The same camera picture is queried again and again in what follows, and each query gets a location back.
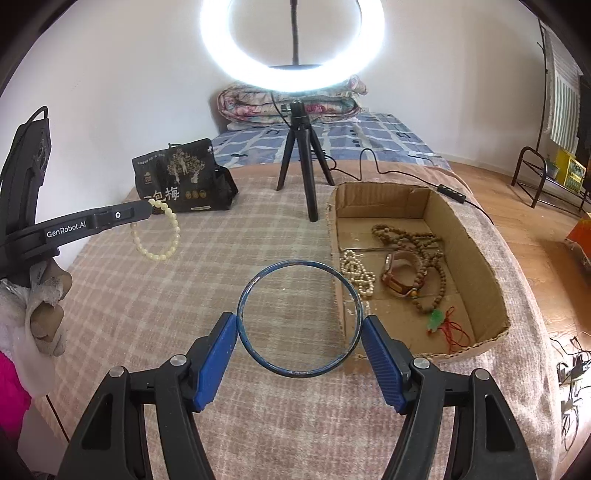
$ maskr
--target red string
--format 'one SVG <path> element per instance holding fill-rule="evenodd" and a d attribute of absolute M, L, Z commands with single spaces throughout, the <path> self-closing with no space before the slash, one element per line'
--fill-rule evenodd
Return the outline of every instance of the red string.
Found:
<path fill-rule="evenodd" d="M 468 334 L 462 329 L 461 325 L 450 320 L 450 317 L 452 316 L 452 313 L 455 310 L 455 307 L 449 307 L 447 309 L 447 312 L 445 312 L 445 319 L 443 320 L 443 323 L 440 325 L 440 327 L 437 329 L 441 330 L 443 332 L 443 335 L 445 335 L 445 339 L 447 341 L 447 344 L 449 345 L 449 353 L 455 353 L 456 349 L 462 349 L 470 346 L 470 337 L 468 336 Z M 460 338 L 457 341 L 453 338 L 454 330 L 456 332 L 460 332 Z M 460 343 L 464 337 L 466 337 L 467 340 L 466 345 L 462 345 L 462 343 Z"/>

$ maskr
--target striped curtain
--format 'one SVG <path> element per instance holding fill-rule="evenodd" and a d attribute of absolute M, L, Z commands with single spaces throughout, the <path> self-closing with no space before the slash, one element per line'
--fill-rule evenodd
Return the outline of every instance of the striped curtain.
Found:
<path fill-rule="evenodd" d="M 548 63 L 546 133 L 571 154 L 577 150 L 580 115 L 580 70 L 558 37 L 544 26 Z"/>

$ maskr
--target blue checkered sheet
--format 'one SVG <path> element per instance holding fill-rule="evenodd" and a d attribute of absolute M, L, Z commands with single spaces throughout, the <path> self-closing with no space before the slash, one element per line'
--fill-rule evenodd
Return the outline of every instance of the blue checkered sheet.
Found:
<path fill-rule="evenodd" d="M 433 153 L 423 140 L 389 113 L 360 113 L 358 122 L 314 124 L 322 148 L 335 160 L 356 160 L 371 148 L 378 160 L 414 163 L 451 170 L 447 161 Z M 288 127 L 286 124 L 224 132 L 213 139 L 218 164 L 240 167 L 257 163 L 280 163 Z M 292 159 L 299 158 L 297 143 Z"/>

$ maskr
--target cardboard flap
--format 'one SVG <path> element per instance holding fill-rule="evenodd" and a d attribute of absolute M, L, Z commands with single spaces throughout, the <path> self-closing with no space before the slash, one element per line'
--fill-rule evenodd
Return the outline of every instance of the cardboard flap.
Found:
<path fill-rule="evenodd" d="M 335 207 L 341 218 L 423 218 L 430 189 L 415 185 L 359 181 L 337 187 Z"/>

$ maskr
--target cardboard box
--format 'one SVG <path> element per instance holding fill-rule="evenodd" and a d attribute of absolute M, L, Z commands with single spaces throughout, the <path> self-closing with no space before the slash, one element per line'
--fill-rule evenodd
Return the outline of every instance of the cardboard box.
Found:
<path fill-rule="evenodd" d="M 475 356 L 507 334 L 509 318 L 492 268 L 438 193 L 396 183 L 345 183 L 335 188 L 327 208 L 333 266 L 339 270 L 343 252 L 357 249 L 365 268 L 377 277 L 371 300 L 363 300 L 364 314 L 377 315 L 389 335 L 403 341 L 414 355 L 433 359 Z M 408 298 L 393 295 L 382 284 L 388 248 L 371 232 L 379 223 L 411 233 L 429 231 L 443 239 L 447 291 L 439 308 L 445 312 L 455 307 L 451 320 L 469 335 L 469 346 L 450 353 L 441 331 L 427 333 L 429 315 L 419 313 Z M 430 270 L 419 298 L 429 304 L 428 297 L 438 291 L 439 276 Z M 340 327 L 348 342 L 355 328 L 355 309 L 338 280 L 335 296 Z M 367 369 L 369 364 L 360 359 L 366 359 L 361 343 L 346 364 L 348 371 Z"/>

